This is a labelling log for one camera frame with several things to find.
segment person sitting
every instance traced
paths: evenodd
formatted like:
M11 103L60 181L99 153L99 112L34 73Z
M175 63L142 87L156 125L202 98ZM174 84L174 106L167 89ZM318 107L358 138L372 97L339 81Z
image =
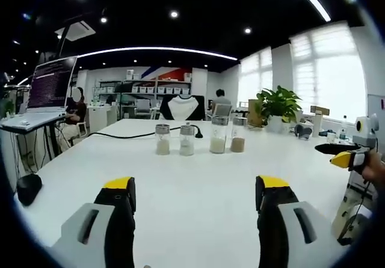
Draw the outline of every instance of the person sitting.
M215 92L217 94L217 98L213 99L211 104L211 112L214 113L215 111L215 105L222 104L222 105L231 105L231 101L228 98L225 98L224 91L222 89L217 90Z
M61 123L56 130L57 141L62 152L65 152L71 147L69 141L78 135L76 125L84 122L87 111L87 106L84 103L83 89L81 87L77 87L77 89L81 95L79 101L76 102L73 98L67 100L66 120L64 123Z

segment black ceiling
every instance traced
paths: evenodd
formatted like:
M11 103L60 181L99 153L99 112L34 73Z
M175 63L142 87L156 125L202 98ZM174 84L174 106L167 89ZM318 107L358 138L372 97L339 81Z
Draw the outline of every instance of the black ceiling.
M332 21L359 25L354 7L343 0L320 0ZM62 56L135 46L197 49L241 59L266 46L280 46L288 37L323 25L325 21L308 0L11 0L4 5L11 25L2 35L2 67L17 82L30 75L39 59L48 59L59 40L54 31L84 20L95 31L80 40L66 41ZM171 19L169 12L180 16ZM100 23L102 13L108 18ZM31 20L22 18L31 15ZM245 35L245 27L252 33ZM20 45L13 44L15 39ZM83 58L84 69L106 66L163 65L201 67L220 72L236 62L193 53L130 51Z

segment white bottle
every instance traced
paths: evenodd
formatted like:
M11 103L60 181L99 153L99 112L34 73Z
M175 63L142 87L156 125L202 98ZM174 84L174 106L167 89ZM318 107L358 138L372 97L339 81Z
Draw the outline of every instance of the white bottle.
M348 122L347 116L343 116L343 121L341 123L341 128L339 130L339 137L341 140L345 140L347 137Z
M313 123L313 137L317 138L319 136L319 131L321 130L322 122L322 112L315 111L314 123Z

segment black mouse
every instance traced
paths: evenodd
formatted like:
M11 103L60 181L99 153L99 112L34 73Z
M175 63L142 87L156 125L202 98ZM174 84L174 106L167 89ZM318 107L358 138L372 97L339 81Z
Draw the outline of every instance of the black mouse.
M16 190L19 201L24 206L29 206L33 203L36 195L42 188L42 180L38 175L30 174L21 177L17 181Z

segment window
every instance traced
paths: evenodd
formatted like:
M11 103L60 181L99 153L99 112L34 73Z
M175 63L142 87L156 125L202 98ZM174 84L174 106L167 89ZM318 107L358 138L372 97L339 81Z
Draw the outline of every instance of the window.
M330 118L346 115L354 123L366 115L365 76L345 23L328 25L291 39L294 91L304 113L310 106L330 109Z
M238 104L247 108L249 99L256 99L262 89L273 88L273 59L268 47L241 60Z

